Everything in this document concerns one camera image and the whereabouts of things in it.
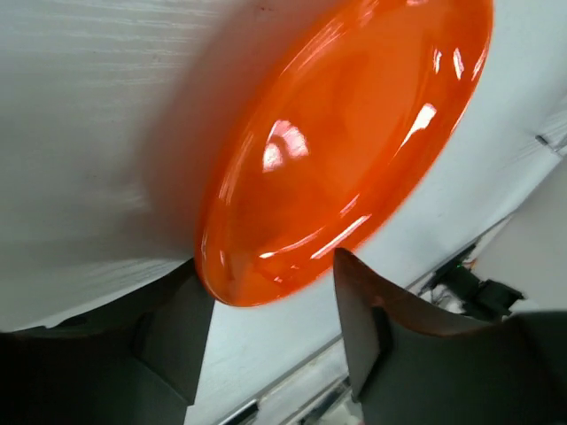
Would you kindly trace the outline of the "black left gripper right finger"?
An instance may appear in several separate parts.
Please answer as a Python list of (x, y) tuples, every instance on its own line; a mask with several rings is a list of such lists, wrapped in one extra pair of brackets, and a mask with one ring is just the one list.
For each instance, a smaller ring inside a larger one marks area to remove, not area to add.
[(443, 310), (334, 252), (353, 398), (367, 424), (563, 424), (566, 314), (486, 322)]

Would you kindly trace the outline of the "aluminium rail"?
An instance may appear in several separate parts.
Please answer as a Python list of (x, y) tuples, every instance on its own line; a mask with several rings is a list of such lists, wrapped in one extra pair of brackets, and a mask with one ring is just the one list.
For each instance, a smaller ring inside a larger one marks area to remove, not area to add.
[(317, 421), (350, 390), (343, 338), (338, 336), (225, 417), (223, 424)]

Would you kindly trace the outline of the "orange plate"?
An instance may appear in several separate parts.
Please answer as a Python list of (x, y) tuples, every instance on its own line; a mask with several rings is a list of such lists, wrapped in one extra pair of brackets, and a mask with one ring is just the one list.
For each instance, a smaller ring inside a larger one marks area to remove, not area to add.
[(387, 221), (478, 85), (490, 1), (344, 1), (269, 72), (225, 139), (195, 237), (238, 307), (300, 291)]

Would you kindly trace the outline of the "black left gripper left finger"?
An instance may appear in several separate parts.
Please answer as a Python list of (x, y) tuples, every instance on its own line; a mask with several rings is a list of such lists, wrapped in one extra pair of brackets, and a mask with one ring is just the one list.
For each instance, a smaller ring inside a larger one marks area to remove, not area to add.
[(188, 261), (56, 327), (4, 332), (2, 423), (183, 423), (213, 307)]

